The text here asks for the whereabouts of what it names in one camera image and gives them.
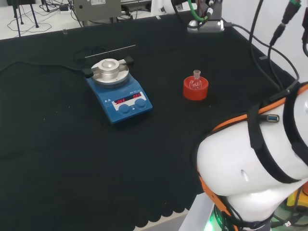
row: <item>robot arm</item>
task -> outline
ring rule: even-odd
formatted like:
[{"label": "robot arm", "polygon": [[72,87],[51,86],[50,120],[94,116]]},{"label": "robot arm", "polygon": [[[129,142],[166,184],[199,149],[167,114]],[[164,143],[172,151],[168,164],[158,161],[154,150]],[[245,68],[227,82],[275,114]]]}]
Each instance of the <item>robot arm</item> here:
[{"label": "robot arm", "polygon": [[[300,92],[292,110],[298,134],[307,146],[308,85],[303,86]],[[275,104],[270,108],[266,114],[278,115],[279,118],[285,116],[285,104],[278,107]],[[251,147],[245,120],[230,127],[227,125],[225,129],[208,136],[199,146],[197,167],[205,192],[211,199],[216,195],[223,196],[226,204],[230,204],[244,222],[270,223],[279,204],[308,181],[307,163],[294,152],[285,124],[281,121],[263,122],[260,128],[273,161],[287,176],[296,180],[294,183],[281,183],[266,170]],[[221,209],[219,202],[213,201]]]}]

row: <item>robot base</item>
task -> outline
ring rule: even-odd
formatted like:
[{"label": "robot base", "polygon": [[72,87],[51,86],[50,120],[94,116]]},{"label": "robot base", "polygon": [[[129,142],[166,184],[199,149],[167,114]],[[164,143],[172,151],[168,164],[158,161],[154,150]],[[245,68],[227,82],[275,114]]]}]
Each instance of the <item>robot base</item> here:
[{"label": "robot base", "polygon": [[[225,221],[224,231],[233,231],[234,229],[232,227],[233,227],[233,225],[227,224],[227,222]],[[221,212],[216,206],[214,206],[212,215],[211,215],[210,220],[207,223],[204,231],[220,231],[220,230],[222,230]],[[270,231],[270,230],[271,230],[270,221],[268,221],[268,223],[266,225],[264,225],[263,227],[255,230],[255,231]]]}]

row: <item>green light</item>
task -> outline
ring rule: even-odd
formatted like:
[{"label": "green light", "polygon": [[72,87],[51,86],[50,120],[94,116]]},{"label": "green light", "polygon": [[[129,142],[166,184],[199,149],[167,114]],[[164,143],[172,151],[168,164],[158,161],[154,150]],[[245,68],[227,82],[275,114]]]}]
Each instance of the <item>green light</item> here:
[{"label": "green light", "polygon": [[210,221],[206,224],[204,231],[214,231],[213,225]]}]

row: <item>black cable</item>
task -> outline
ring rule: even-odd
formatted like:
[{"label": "black cable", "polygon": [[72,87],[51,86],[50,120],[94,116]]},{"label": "black cable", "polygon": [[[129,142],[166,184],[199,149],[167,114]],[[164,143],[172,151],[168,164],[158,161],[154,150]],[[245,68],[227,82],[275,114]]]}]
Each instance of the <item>black cable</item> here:
[{"label": "black cable", "polygon": [[[228,201],[228,199],[227,199],[226,197],[224,197],[224,196],[221,196],[221,199],[222,199],[224,205],[226,206],[227,210],[231,213],[232,217],[236,217],[236,216],[234,215],[234,213],[235,213],[235,214],[237,215],[238,219],[239,219],[240,221],[243,221],[241,215],[234,209],[234,207],[230,204],[230,202]],[[240,228],[240,227],[237,226],[237,229],[238,229],[239,231],[242,231],[242,230],[243,230],[243,227]]]},{"label": "black cable", "polygon": [[99,23],[99,22],[94,22],[94,21],[90,21],[89,22],[92,22],[92,23],[95,23],[95,24],[106,24],[106,23]]},{"label": "black cable", "polygon": [[298,200],[299,200],[299,195],[300,195],[300,192],[302,191],[302,188],[303,186],[301,186],[298,190],[297,190],[297,194],[296,194],[296,198],[295,198],[295,204],[294,204],[294,207],[293,207],[293,210],[290,214],[290,216],[283,220],[283,221],[275,221],[275,222],[272,222],[271,224],[271,228],[276,228],[278,226],[281,226],[281,225],[284,225],[285,223],[287,223],[294,215],[294,213],[296,212],[296,209],[297,209],[297,204],[298,204]]},{"label": "black cable", "polygon": [[225,217],[223,216],[223,214],[221,214],[221,219],[222,219],[221,230],[225,230]]},{"label": "black cable", "polygon": [[137,13],[136,13],[136,18],[135,19],[137,19],[137,15],[138,15],[139,1],[140,0],[138,0],[138,3],[137,3]]},{"label": "black cable", "polygon": [[[30,19],[30,18],[27,16],[27,13],[25,13],[25,11],[24,11],[24,13],[23,13],[22,15],[25,15],[28,19]],[[12,28],[10,27],[10,24],[11,24],[13,21],[15,21],[15,20],[16,20],[16,19],[11,20],[11,21],[6,25],[11,31],[18,31],[18,30],[14,30],[14,29],[12,29]],[[49,23],[38,23],[38,25],[43,25],[43,24],[49,25],[50,27],[47,28],[46,30],[37,30],[37,31],[20,30],[20,32],[29,32],[29,33],[46,32],[46,31],[48,31],[49,29],[52,28],[52,25],[50,25]]]},{"label": "black cable", "polygon": [[28,61],[15,61],[15,62],[12,62],[9,65],[5,66],[4,68],[0,69],[0,73],[5,71],[9,67],[17,64],[17,63],[34,65],[34,66],[60,66],[60,67],[66,68],[66,69],[71,70],[71,71],[76,71],[76,72],[82,72],[83,71],[82,69],[76,69],[76,68],[66,66],[66,65],[62,65],[62,64],[37,64],[37,63],[33,63],[33,62],[28,62]]},{"label": "black cable", "polygon": [[139,8],[138,11],[151,12],[151,11],[148,11],[148,10],[145,10],[145,9],[142,9],[142,8]]},{"label": "black cable", "polygon": [[53,10],[47,11],[47,10],[44,9],[43,6],[44,6],[44,5],[39,5],[39,7],[40,7],[43,11],[47,12],[48,14],[50,14],[50,13],[52,13],[52,12],[55,12],[55,11],[59,10],[59,9],[57,8],[57,9],[53,9]]},{"label": "black cable", "polygon": [[269,51],[268,51],[268,60],[269,60],[269,66],[270,66],[269,69],[270,69],[271,73],[273,74],[273,76],[275,77],[275,79],[277,80],[277,82],[278,82],[280,88],[283,90],[284,87],[283,87],[283,85],[282,85],[280,79],[278,78],[278,76],[277,76],[277,74],[276,74],[276,72],[275,72],[275,70],[274,70],[274,68],[273,68],[273,65],[272,65],[272,63],[271,63],[271,60],[270,60],[270,52],[271,52],[271,49],[272,49],[272,46],[269,46]]},{"label": "black cable", "polygon": [[257,63],[256,58],[255,58],[255,54],[254,54],[253,45],[252,45],[252,38],[253,38],[253,35],[254,35],[254,31],[255,31],[257,19],[258,19],[258,16],[259,16],[259,13],[260,13],[260,9],[261,9],[262,4],[263,4],[263,0],[260,0],[260,1],[259,1],[259,4],[258,4],[258,7],[257,7],[257,10],[256,10],[256,13],[255,13],[254,20],[253,20],[253,22],[252,22],[251,30],[250,30],[250,36],[249,36],[250,54],[251,54],[251,58],[252,58],[252,60],[253,60],[253,62],[254,62],[254,64],[255,64],[255,66],[259,69],[259,71],[269,80],[269,82],[272,83],[272,85],[273,85],[277,90],[281,91],[282,89],[280,89],[280,87],[277,85],[277,83],[275,83],[275,81],[272,80],[271,77],[269,77],[269,76],[262,70],[262,68],[259,66],[259,64]]},{"label": "black cable", "polygon": [[76,19],[75,19],[75,18],[73,18],[73,16],[72,16],[72,12],[71,12],[71,16],[72,16],[72,18],[73,18],[73,19],[75,19],[76,21],[78,21],[78,23],[79,23],[80,27],[82,27],[82,25],[81,25],[81,23],[80,23],[79,19],[77,18],[76,13],[75,13],[75,9],[74,9],[74,7],[73,7],[73,5],[74,5],[74,0],[67,0],[67,1],[68,1],[69,5],[71,6],[71,8],[72,8],[72,12],[74,13],[74,15],[75,15],[75,17],[76,17]]},{"label": "black cable", "polygon": [[308,57],[307,40],[306,40],[306,42],[303,43],[303,51],[304,51],[304,54]]},{"label": "black cable", "polygon": [[[246,28],[244,28],[244,27],[242,27],[242,26],[240,26],[240,25],[231,24],[231,26],[238,27],[238,28],[242,29],[243,31],[247,32],[248,34],[250,34],[250,31],[249,31],[249,30],[247,30]],[[270,46],[267,45],[266,43],[260,41],[260,40],[259,40],[257,37],[255,37],[254,35],[253,35],[253,38],[254,38],[257,42],[259,42],[261,45],[266,46],[266,47],[268,47],[268,48],[270,47]],[[272,49],[273,51],[277,52],[279,55],[281,55],[281,56],[290,64],[290,66],[291,66],[292,69],[294,70],[295,75],[296,75],[296,80],[295,80],[287,89],[293,88],[293,87],[295,86],[295,84],[298,83],[298,81],[299,81],[299,73],[298,73],[297,69],[295,68],[295,66],[293,65],[293,63],[292,63],[284,54],[282,54],[279,50],[277,50],[277,49],[275,49],[275,48],[271,48],[271,49]]]}]

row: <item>white wall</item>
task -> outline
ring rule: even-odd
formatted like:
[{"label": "white wall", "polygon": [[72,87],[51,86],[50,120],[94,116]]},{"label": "white wall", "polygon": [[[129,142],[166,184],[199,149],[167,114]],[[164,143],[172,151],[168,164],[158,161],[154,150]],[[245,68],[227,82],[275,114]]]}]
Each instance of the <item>white wall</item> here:
[{"label": "white wall", "polygon": [[[154,8],[152,9],[152,15],[161,14],[161,12],[155,8],[161,8],[163,1],[170,0],[152,0],[152,8]],[[270,42],[276,27],[282,20],[288,1],[289,0],[264,0],[254,32],[254,35],[262,42],[267,44]],[[223,19],[228,22],[239,24],[250,30],[258,3],[259,0],[223,0]],[[283,35],[274,46],[274,48],[291,60],[300,74],[301,82],[308,81],[308,57],[304,55],[302,50],[302,36],[304,31],[302,21],[306,7],[307,2],[303,0],[302,7],[289,22]],[[239,28],[237,30],[247,39],[249,38],[246,32]],[[268,49],[258,42],[253,41],[253,44],[263,53],[268,53]],[[271,59],[282,69],[295,77],[294,71],[290,65],[276,52],[273,51],[271,53]]]}]

